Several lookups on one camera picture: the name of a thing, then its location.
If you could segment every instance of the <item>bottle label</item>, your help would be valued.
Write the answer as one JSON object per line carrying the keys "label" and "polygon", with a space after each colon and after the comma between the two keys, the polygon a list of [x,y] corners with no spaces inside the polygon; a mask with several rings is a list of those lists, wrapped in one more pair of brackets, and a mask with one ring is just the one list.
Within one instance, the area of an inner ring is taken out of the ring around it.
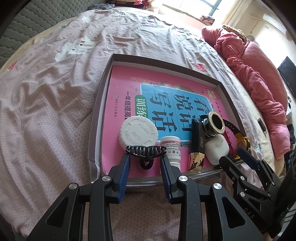
{"label": "bottle label", "polygon": [[179,156],[181,157],[181,144],[178,141],[163,141],[160,143],[161,146],[166,147],[168,156]]}

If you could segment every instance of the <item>pink pillow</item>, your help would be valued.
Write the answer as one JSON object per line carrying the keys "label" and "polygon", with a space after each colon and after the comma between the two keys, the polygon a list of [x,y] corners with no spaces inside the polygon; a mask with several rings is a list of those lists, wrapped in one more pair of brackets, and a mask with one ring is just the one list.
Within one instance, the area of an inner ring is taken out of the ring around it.
{"label": "pink pillow", "polygon": [[246,46],[241,60],[260,74],[272,93],[274,100],[281,103],[286,112],[288,96],[279,71],[254,42],[248,40]]}

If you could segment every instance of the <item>black hair claw clip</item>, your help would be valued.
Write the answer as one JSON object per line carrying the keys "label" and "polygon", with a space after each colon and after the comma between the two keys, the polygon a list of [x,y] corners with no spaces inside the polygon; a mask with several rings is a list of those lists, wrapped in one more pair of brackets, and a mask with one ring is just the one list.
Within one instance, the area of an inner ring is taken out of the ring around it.
{"label": "black hair claw clip", "polygon": [[144,170],[153,166],[154,158],[166,154],[164,146],[127,146],[126,153],[140,158],[140,165]]}

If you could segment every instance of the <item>pink bedsheet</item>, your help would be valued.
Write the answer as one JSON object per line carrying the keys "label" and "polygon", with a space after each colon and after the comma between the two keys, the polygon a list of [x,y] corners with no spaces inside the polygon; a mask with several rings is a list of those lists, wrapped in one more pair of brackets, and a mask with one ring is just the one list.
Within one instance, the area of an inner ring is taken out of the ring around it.
{"label": "pink bedsheet", "polygon": [[246,48],[245,44],[236,34],[215,26],[204,27],[202,36],[226,60],[227,65],[249,92],[264,117],[275,158],[280,159],[290,150],[286,113],[283,105],[274,100],[259,73],[241,60]]}

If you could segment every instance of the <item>pink blanket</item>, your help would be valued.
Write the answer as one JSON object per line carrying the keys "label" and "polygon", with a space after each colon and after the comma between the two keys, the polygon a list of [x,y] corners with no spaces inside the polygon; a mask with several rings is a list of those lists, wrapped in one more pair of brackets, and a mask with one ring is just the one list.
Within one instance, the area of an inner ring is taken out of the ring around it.
{"label": "pink blanket", "polygon": [[226,60],[227,65],[249,92],[264,117],[275,158],[280,159],[283,154],[290,150],[286,113],[283,105],[274,100],[259,73],[241,60],[245,51],[245,44],[236,34],[215,26],[204,27],[202,36]]}
{"label": "pink blanket", "polygon": [[247,40],[246,50],[240,58],[244,64],[258,72],[264,79],[276,102],[280,102],[285,112],[288,107],[288,95],[277,68],[254,42]]}

